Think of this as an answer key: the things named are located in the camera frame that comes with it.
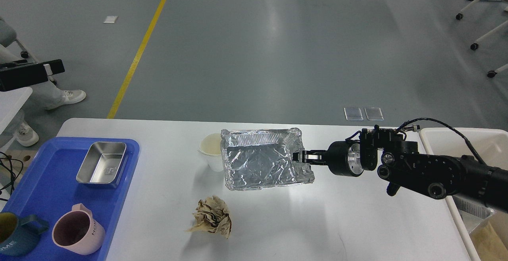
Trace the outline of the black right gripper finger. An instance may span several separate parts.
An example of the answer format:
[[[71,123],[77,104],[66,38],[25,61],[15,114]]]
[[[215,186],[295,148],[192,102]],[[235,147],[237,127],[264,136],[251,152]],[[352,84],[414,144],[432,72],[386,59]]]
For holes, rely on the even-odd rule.
[[[323,159],[325,150],[299,150],[292,154],[292,159]]]
[[[308,163],[309,165],[327,166],[327,162],[323,160],[322,156],[293,156],[294,162]]]

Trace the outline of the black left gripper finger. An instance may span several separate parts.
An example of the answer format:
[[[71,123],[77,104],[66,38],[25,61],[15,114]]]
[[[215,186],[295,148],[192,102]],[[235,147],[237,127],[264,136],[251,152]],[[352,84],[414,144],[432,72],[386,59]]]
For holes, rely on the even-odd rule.
[[[65,72],[65,66],[61,59],[43,62],[46,75],[56,75]]]

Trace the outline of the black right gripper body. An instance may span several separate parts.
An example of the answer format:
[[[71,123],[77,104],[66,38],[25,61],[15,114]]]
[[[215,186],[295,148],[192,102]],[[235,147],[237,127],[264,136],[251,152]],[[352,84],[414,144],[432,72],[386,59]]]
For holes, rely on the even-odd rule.
[[[332,174],[358,177],[377,166],[377,149],[359,142],[336,141],[326,151],[326,165]]]

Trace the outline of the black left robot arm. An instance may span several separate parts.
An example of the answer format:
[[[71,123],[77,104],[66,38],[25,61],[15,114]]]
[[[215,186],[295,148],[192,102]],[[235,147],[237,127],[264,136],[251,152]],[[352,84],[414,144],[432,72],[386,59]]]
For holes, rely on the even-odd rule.
[[[7,92],[47,82],[50,75],[63,72],[65,72],[65,66],[60,59],[31,63],[23,59],[2,63],[0,66],[0,91]]]

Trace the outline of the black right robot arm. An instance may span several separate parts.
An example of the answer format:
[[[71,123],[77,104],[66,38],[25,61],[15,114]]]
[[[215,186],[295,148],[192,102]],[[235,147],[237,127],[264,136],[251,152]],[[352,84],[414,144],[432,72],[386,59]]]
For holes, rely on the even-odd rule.
[[[327,166],[335,175],[358,177],[364,171],[376,171],[388,181],[387,194],[395,196],[399,188],[417,192],[435,200],[457,196],[495,210],[508,210],[507,170],[490,167],[479,156],[470,140],[448,124],[447,129],[461,137],[470,155],[452,157],[418,151],[417,142],[407,140],[416,119],[396,129],[361,129],[326,150],[298,150],[292,161]]]

